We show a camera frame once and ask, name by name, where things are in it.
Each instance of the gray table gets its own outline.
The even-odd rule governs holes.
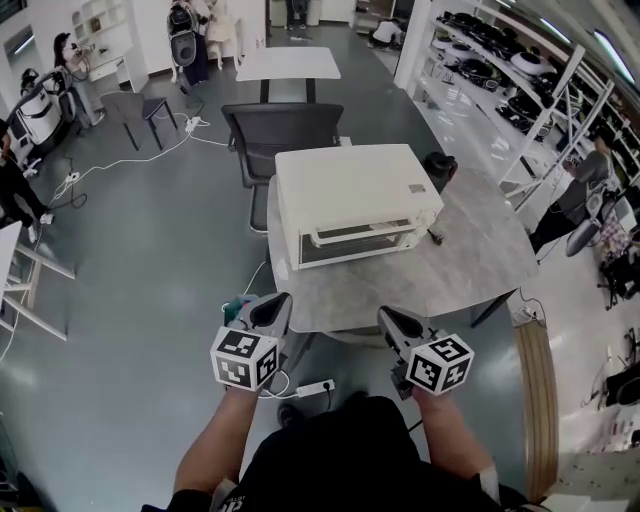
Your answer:
[[[432,226],[444,235],[441,246],[426,236],[407,251],[293,271],[276,180],[269,183],[269,252],[278,291],[293,296],[296,332],[371,327],[384,304],[442,315],[511,293],[538,273],[513,208],[486,173],[472,169],[458,170],[442,195]]]

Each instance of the white box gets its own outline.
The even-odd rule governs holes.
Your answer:
[[[278,370],[277,338],[220,327],[211,347],[216,380],[222,384],[257,391]]]
[[[406,144],[276,155],[292,270],[415,247],[444,207]]]
[[[455,334],[430,341],[411,351],[406,379],[434,395],[467,380],[474,352]]]

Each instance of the gray chair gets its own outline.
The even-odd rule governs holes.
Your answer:
[[[256,103],[222,107],[238,151],[242,183],[253,191],[249,225],[267,232],[267,191],[275,157],[286,151],[339,145],[341,105]]]
[[[162,150],[162,144],[160,144],[156,125],[153,122],[153,116],[156,115],[160,108],[164,107],[166,109],[173,126],[175,126],[176,130],[178,129],[176,120],[169,109],[167,98],[145,98],[138,92],[116,91],[103,94],[100,96],[100,101],[107,111],[107,116],[124,125],[124,129],[127,130],[127,135],[129,135],[129,140],[131,140],[131,144],[136,148],[136,151],[139,149],[138,144],[136,144],[133,135],[131,135],[131,130],[127,123],[146,121],[151,127],[153,137],[156,139],[160,150]]]

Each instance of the black and white marker cube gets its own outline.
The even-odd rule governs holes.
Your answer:
[[[216,380],[228,386],[257,391],[278,370],[278,338],[220,327],[211,361]]]
[[[462,384],[469,374],[473,350],[455,334],[411,351],[406,379],[434,395]]]

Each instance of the vacuum cleaner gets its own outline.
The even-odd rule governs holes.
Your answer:
[[[22,97],[7,118],[20,145],[33,144],[41,157],[64,139],[75,119],[75,102],[65,74],[66,70],[56,68],[39,78],[34,69],[25,70],[20,83]]]
[[[190,66],[196,59],[196,31],[198,21],[192,12],[178,2],[174,2],[167,16],[167,34],[171,47],[171,58],[175,68],[174,82],[177,80],[180,90],[189,94],[191,84],[182,73],[182,69]]]

